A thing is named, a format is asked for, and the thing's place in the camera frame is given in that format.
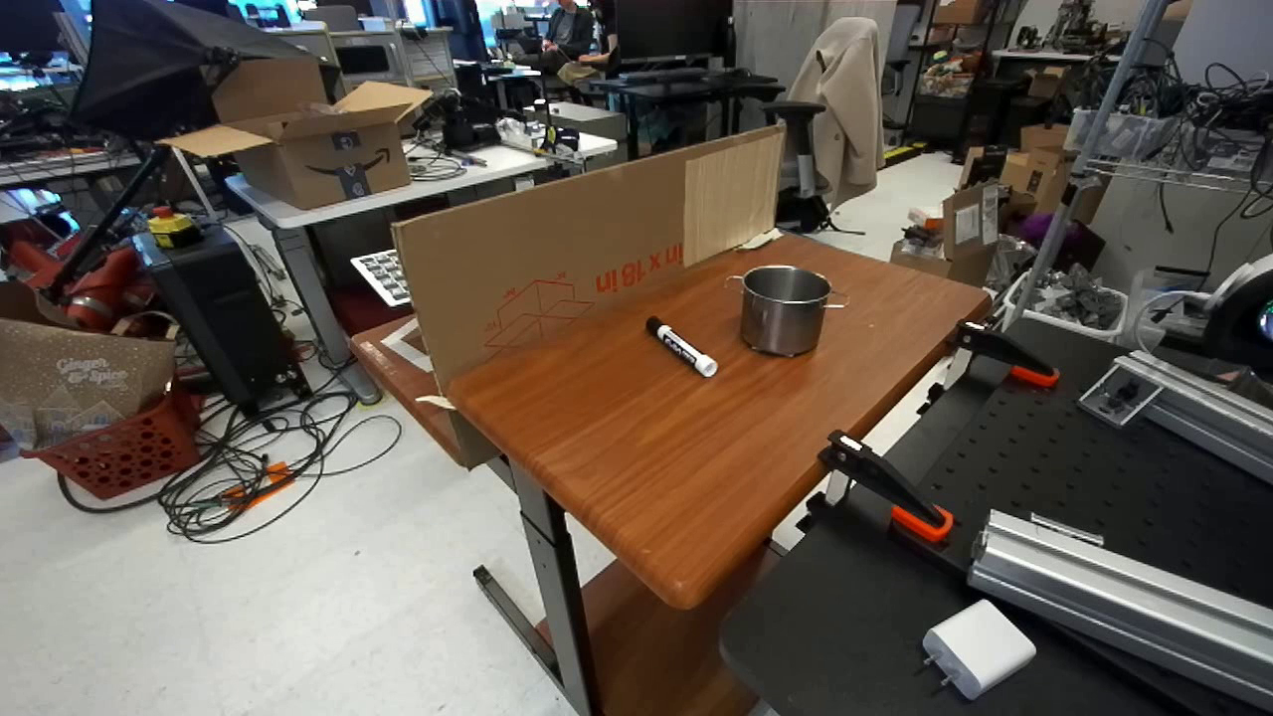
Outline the black and white marker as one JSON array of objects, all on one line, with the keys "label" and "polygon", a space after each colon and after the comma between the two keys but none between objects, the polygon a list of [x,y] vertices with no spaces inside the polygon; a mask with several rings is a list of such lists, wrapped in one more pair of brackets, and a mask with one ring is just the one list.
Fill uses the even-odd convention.
[{"label": "black and white marker", "polygon": [[679,361],[687,361],[702,379],[715,379],[721,361],[705,349],[698,349],[687,339],[679,339],[668,322],[646,317],[646,329],[668,345]]}]

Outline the small steel pot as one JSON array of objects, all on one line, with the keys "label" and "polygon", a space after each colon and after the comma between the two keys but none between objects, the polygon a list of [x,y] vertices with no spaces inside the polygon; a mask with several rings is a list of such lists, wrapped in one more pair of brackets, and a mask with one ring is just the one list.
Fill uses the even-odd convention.
[{"label": "small steel pot", "polygon": [[812,355],[831,310],[844,310],[844,297],[820,269],[766,264],[742,273],[742,345],[754,355]]}]

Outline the wooden desk with metal legs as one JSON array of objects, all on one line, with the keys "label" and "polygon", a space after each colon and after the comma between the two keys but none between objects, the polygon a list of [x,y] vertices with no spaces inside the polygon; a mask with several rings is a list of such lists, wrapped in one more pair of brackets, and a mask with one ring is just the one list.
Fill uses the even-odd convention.
[{"label": "wooden desk with metal legs", "polygon": [[[742,345],[742,273],[820,269],[844,297],[805,359]],[[812,240],[687,268],[437,382],[356,339],[365,373],[443,451],[470,435],[519,495],[542,594],[491,601],[579,716],[734,716],[721,619],[770,561],[770,534],[816,491],[828,435],[869,435],[955,345],[986,296]],[[721,361],[702,379],[646,317]]]}]

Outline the cardboard backdrop panel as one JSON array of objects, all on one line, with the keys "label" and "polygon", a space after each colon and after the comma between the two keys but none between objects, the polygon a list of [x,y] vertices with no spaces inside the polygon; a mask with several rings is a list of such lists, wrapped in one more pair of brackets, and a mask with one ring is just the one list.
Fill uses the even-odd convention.
[{"label": "cardboard backdrop panel", "polygon": [[756,129],[404,220],[396,251],[434,379],[776,231],[783,130]]}]

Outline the orange black clamp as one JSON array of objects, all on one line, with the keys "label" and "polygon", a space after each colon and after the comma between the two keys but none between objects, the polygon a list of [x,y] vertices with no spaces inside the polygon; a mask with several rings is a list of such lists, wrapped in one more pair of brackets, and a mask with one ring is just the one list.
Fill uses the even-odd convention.
[{"label": "orange black clamp", "polygon": [[986,322],[962,322],[961,328],[961,345],[983,359],[995,359],[1007,365],[1007,379],[1031,389],[1055,389],[1061,382],[1061,371],[1034,359],[1027,345],[1015,339],[991,329]]},{"label": "orange black clamp", "polygon": [[946,546],[955,534],[955,513],[935,505],[901,467],[878,459],[869,442],[836,431],[820,451],[825,468],[847,475],[886,503],[886,517],[901,534],[922,546]]}]

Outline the grey side table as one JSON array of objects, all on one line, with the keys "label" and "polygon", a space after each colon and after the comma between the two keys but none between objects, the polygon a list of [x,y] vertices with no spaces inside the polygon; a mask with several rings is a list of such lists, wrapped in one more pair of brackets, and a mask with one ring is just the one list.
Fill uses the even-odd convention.
[{"label": "grey side table", "polygon": [[319,233],[325,227],[349,224],[349,220],[380,220],[373,231],[380,241],[388,241],[388,227],[400,207],[424,202],[424,199],[453,199],[475,191],[504,188],[515,191],[520,178],[542,178],[548,172],[548,160],[519,153],[519,146],[482,146],[470,153],[453,174],[428,172],[410,178],[408,188],[339,199],[325,207],[296,207],[263,188],[255,188],[245,174],[233,174],[226,188],[234,199],[245,199],[259,224],[271,231],[275,251],[304,297],[304,310],[312,317],[319,359],[339,371],[345,349],[345,328],[335,316],[331,290],[325,290],[325,268],[319,260]]}]

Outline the black perforated breadboard table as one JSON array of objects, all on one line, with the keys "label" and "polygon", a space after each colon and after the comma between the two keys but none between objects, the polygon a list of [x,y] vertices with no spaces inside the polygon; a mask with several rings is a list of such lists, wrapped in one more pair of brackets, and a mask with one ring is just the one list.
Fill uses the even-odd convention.
[{"label": "black perforated breadboard table", "polygon": [[726,663],[779,716],[1270,716],[1273,484],[1170,435],[1130,349],[1015,339],[1055,389],[978,361],[893,451],[955,529],[820,505]]}]

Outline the beige coat on chair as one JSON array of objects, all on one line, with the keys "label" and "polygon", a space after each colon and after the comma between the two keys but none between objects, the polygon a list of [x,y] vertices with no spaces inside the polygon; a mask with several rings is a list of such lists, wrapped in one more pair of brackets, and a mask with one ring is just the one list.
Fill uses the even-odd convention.
[{"label": "beige coat on chair", "polygon": [[820,102],[812,156],[831,202],[877,188],[884,168],[878,25],[831,21],[805,57],[792,99]]}]

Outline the black computer tower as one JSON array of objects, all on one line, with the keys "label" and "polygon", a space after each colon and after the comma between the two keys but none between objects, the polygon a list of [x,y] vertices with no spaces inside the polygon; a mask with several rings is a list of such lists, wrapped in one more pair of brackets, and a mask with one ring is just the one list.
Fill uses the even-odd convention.
[{"label": "black computer tower", "polygon": [[283,328],[238,241],[219,224],[202,224],[189,245],[164,245],[152,233],[134,233],[133,245],[210,382],[238,411],[255,414],[278,386],[299,382]]}]

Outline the white power adapter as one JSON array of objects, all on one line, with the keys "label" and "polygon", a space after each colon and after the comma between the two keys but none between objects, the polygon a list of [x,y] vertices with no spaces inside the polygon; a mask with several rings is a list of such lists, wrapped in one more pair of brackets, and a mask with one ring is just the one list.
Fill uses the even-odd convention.
[{"label": "white power adapter", "polygon": [[922,662],[978,701],[1040,655],[1034,640],[991,601],[974,601],[922,633]]}]

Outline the red plastic basket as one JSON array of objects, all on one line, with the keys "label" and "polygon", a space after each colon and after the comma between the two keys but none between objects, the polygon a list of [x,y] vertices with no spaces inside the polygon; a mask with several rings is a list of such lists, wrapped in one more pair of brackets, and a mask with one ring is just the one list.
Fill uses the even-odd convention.
[{"label": "red plastic basket", "polygon": [[157,406],[111,422],[107,431],[87,431],[60,447],[44,447],[39,460],[107,503],[194,467],[199,411],[202,400],[194,395],[176,389]]}]

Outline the black photo umbrella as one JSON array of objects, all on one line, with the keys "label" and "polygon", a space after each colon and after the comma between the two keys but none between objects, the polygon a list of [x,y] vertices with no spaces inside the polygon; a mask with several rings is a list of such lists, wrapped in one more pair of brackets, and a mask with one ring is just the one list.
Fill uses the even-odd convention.
[{"label": "black photo umbrella", "polygon": [[321,64],[245,21],[181,0],[93,0],[71,121],[166,141],[223,121],[286,115],[325,97]]}]

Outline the brown paper bag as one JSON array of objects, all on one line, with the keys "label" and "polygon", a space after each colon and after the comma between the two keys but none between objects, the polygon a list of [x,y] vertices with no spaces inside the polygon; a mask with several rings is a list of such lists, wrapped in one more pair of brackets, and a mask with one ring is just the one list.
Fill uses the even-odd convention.
[{"label": "brown paper bag", "polygon": [[22,451],[133,419],[164,399],[172,379],[172,339],[66,328],[34,288],[0,288],[0,431]]}]

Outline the near aluminium extrusion rail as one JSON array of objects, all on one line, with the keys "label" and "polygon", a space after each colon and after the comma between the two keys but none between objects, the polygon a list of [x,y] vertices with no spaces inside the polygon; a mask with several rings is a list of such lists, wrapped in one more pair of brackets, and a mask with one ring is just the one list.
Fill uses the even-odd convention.
[{"label": "near aluminium extrusion rail", "polygon": [[1099,644],[1273,707],[1273,607],[991,508],[966,585]]}]

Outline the aluminium extrusion rail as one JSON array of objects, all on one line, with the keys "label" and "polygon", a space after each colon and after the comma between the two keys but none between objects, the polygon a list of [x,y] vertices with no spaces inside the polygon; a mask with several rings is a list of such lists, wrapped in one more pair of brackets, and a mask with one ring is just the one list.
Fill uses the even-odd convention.
[{"label": "aluminium extrusion rail", "polygon": [[1077,406],[1116,431],[1154,422],[1273,484],[1273,411],[1152,349],[1120,355]]},{"label": "aluminium extrusion rail", "polygon": [[991,508],[966,585],[1099,644],[1273,707],[1273,607]]}]

